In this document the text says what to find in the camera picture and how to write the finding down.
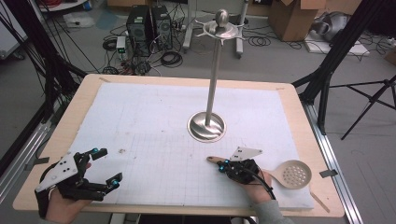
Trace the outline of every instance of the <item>metal rail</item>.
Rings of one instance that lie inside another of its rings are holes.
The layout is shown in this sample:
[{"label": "metal rail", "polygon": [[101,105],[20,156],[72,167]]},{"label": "metal rail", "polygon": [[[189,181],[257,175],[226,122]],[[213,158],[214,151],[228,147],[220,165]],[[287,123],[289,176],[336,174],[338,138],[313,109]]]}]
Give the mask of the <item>metal rail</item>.
[{"label": "metal rail", "polygon": [[318,113],[313,105],[308,105],[303,103],[303,108],[306,116],[308,117],[309,123],[311,124],[312,131],[317,138],[318,144],[320,146],[321,153],[323,155],[324,160],[329,168],[329,170],[335,170],[338,175],[332,177],[332,182],[337,189],[338,195],[340,196],[341,203],[344,206],[344,210],[346,211],[347,219],[351,224],[362,224],[361,214],[359,213],[358,207],[356,206],[352,195],[347,186],[347,182],[344,179],[343,173],[341,172],[341,168],[338,164],[337,159],[335,158],[334,152],[332,150],[332,146],[330,145],[329,138],[326,135],[323,135],[318,126]]}]

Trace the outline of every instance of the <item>white paper sheet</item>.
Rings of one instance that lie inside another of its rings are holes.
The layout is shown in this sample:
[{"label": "white paper sheet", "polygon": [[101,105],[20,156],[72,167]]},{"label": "white paper sheet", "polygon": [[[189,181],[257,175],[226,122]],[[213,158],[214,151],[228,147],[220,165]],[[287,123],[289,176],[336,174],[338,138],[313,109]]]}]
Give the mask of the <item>white paper sheet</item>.
[{"label": "white paper sheet", "polygon": [[[189,118],[206,110],[208,88],[104,83],[82,122],[72,152],[106,147],[86,177],[104,183],[122,172],[120,187],[104,203],[248,206],[244,191],[207,156],[229,158],[237,147],[262,149],[261,168],[298,160],[277,91],[217,88],[213,112],[227,130],[216,143],[194,140]],[[275,180],[283,208],[312,208],[309,188],[285,189]]]}]

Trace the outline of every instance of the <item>robotic hand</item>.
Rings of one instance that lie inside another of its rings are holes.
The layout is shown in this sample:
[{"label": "robotic hand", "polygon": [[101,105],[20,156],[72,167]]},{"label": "robotic hand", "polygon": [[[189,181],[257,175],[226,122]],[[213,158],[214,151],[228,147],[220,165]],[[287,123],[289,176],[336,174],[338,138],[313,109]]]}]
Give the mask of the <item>robotic hand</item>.
[{"label": "robotic hand", "polygon": [[264,179],[259,176],[261,169],[254,160],[229,161],[218,157],[208,157],[207,160],[217,164],[221,173],[226,174],[231,180],[240,184],[248,185],[251,184],[253,180],[257,179],[268,192],[271,199],[276,199],[273,188],[268,186]]},{"label": "robotic hand", "polygon": [[112,176],[105,184],[90,183],[84,178],[90,156],[95,161],[106,154],[105,148],[94,148],[82,154],[76,153],[74,156],[68,152],[60,161],[47,168],[40,178],[40,184],[35,189],[40,217],[44,218],[47,214],[50,190],[54,186],[64,198],[100,202],[109,192],[117,189],[122,180],[122,173]]}]

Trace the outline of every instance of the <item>gray floor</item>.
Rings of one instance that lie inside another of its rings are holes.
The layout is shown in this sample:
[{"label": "gray floor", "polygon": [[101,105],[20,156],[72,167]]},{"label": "gray floor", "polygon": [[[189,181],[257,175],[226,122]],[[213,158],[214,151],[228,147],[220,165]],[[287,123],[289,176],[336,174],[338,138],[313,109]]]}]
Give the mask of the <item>gray floor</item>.
[{"label": "gray floor", "polygon": [[[92,28],[71,30],[70,35],[97,67],[104,64],[103,37],[109,30],[123,25],[125,13],[95,8],[89,14],[95,18]],[[249,27],[267,24],[265,18],[249,18]],[[83,70],[92,70],[81,53],[64,34],[64,43],[74,65]],[[374,49],[375,45],[366,46]],[[158,67],[163,77],[209,78],[212,61],[213,41],[208,37],[194,38],[191,49],[182,54],[183,64],[178,68]],[[292,49],[286,43],[272,39],[267,47],[252,47],[244,43],[242,59],[234,54],[235,43],[226,41],[219,68],[220,79],[286,82],[291,83],[315,71],[325,55],[308,53],[303,46]],[[360,62],[348,56],[338,67],[332,78],[332,85],[379,81],[395,75],[395,66],[386,62],[383,55],[371,51],[369,57]],[[150,76],[158,76],[155,70]],[[378,91],[382,85],[359,87],[368,94]],[[392,104],[391,91],[387,90],[381,99]],[[30,117],[44,101],[38,79],[29,60],[8,59],[0,61],[0,156],[11,146]],[[359,208],[365,223],[394,223],[396,220],[396,116],[395,111],[375,104],[360,121],[346,140],[340,137],[356,120],[367,105],[368,99],[347,88],[330,89],[326,131],[332,148],[340,163],[343,175]],[[1,223],[35,223],[36,212],[20,212],[12,208],[12,201],[28,172],[19,178],[13,190],[0,205]],[[76,223],[108,223],[110,214],[85,213]],[[347,223],[342,218],[292,217],[296,223]]]}]

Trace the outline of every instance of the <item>hand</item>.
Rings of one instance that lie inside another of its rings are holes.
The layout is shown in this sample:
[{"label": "hand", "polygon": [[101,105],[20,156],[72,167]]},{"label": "hand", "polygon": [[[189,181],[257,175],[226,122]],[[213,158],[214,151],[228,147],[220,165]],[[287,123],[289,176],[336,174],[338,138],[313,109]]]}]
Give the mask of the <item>hand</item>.
[{"label": "hand", "polygon": [[[265,183],[267,183],[267,185],[271,187],[272,178],[268,173],[262,170],[261,172],[259,172],[259,177],[263,178]],[[245,189],[248,197],[254,203],[264,203],[272,200],[268,192],[265,190],[264,186],[257,179],[247,185],[240,184],[240,186]]]},{"label": "hand", "polygon": [[50,193],[49,208],[47,210],[46,220],[56,223],[71,223],[81,211],[82,208],[90,204],[91,200],[70,200],[64,199],[58,189]]}]

